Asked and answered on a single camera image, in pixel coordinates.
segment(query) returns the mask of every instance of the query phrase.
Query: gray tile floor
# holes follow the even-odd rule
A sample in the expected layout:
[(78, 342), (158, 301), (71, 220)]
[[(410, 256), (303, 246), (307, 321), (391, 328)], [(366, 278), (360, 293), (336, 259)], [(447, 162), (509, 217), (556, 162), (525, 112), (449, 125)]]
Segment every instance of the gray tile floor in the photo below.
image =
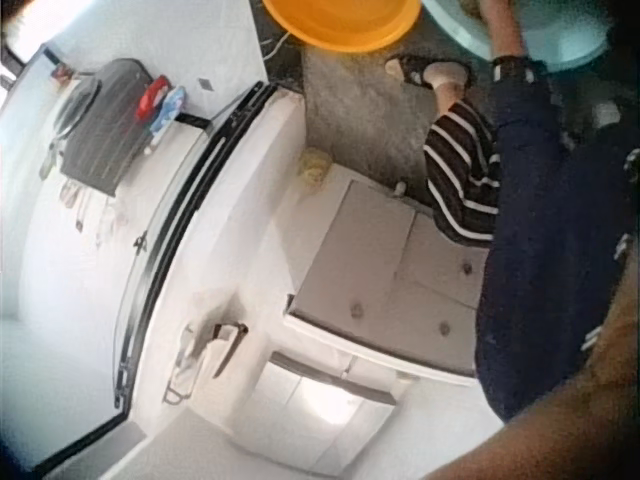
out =
[(486, 63), (459, 47), (423, 12), (403, 39), (384, 50), (345, 55), (305, 49), (308, 142), (384, 185), (405, 179), (409, 195), (424, 201), (422, 144), (435, 115), (435, 98), (429, 90), (386, 74), (385, 60), (400, 52), (467, 62), (479, 73), (470, 97), (481, 106), (486, 103)]
[[(270, 18), (260, 18), (261, 15), (268, 13), (254, 9), (258, 26), (272, 22)], [(280, 37), (278, 28), (270, 33), (272, 38)], [(286, 86), (291, 83), (289, 77), (297, 77), (299, 60), (292, 54), (296, 49), (302, 52), (303, 79), (296, 78), (294, 89), (304, 90), (308, 144), (329, 152), (335, 162), (389, 187), (401, 179), (406, 180), (408, 195), (418, 201), (426, 200), (422, 144), (434, 119), (435, 98), (429, 90), (388, 76), (384, 70), (385, 60), (408, 52), (466, 62), (476, 75), (469, 99), (491, 116), (488, 63), (456, 44), (424, 10), (404, 38), (369, 54), (332, 53), (303, 47), (290, 39), (283, 53), (268, 65), (268, 70), (273, 72), (270, 73), (272, 81)], [(637, 98), (635, 77), (629, 75), (636, 70), (627, 62), (628, 59), (606, 55), (589, 66), (553, 77), (554, 101), (562, 107), (568, 130), (588, 131), (585, 119), (590, 116), (594, 103), (619, 96)], [(611, 81), (614, 76), (630, 86)]]

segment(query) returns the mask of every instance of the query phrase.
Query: red object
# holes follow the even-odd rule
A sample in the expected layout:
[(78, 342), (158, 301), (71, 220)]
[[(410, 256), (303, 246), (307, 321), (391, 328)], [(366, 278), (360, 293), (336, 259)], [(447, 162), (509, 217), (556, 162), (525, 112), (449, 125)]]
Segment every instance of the red object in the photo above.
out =
[(164, 97), (167, 96), (170, 86), (169, 79), (164, 75), (156, 78), (140, 99), (138, 110), (136, 110), (136, 118), (140, 121), (147, 120), (156, 110), (156, 107), (162, 103)]

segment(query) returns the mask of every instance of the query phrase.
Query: cabinet door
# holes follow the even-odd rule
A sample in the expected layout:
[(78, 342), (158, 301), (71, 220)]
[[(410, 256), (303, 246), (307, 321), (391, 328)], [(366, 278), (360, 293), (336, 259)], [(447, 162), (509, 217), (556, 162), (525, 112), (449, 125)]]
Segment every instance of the cabinet door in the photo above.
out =
[(417, 282), (398, 279), (372, 345), (395, 357), (464, 376), (474, 374), (475, 310)]
[(418, 214), (402, 257), (398, 277), (415, 281), (466, 306), (480, 300), (488, 250), (457, 245)]
[(415, 211), (353, 182), (292, 305), (292, 313), (350, 338), (367, 339), (402, 258)]

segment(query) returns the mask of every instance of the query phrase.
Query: sandal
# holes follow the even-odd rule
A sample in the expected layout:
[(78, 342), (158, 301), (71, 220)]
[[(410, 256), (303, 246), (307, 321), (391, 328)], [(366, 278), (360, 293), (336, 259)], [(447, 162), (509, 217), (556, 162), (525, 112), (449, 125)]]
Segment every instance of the sandal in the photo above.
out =
[(458, 60), (444, 59), (444, 58), (428, 58), (421, 57), (419, 55), (394, 55), (387, 59), (385, 63), (385, 68), (389, 65), (389, 62), (392, 60), (397, 60), (400, 64), (400, 69), (402, 70), (402, 76), (405, 83), (409, 85), (415, 85), (416, 87), (428, 88), (429, 90), (433, 90), (433, 86), (424, 80), (424, 71), (426, 68), (432, 63), (440, 63), (440, 62), (451, 62), (457, 63), (461, 65), (467, 71), (467, 83), (465, 84), (465, 88), (469, 88), (473, 84), (473, 71), (471, 68)]

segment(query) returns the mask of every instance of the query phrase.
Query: orange plastic bowl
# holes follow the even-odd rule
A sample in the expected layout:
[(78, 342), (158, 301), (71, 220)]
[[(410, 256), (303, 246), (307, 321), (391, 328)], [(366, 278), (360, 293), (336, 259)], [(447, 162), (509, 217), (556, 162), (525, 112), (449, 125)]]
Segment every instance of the orange plastic bowl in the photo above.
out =
[(402, 37), (415, 23), (420, 0), (264, 0), (286, 30), (311, 45), (370, 52)]

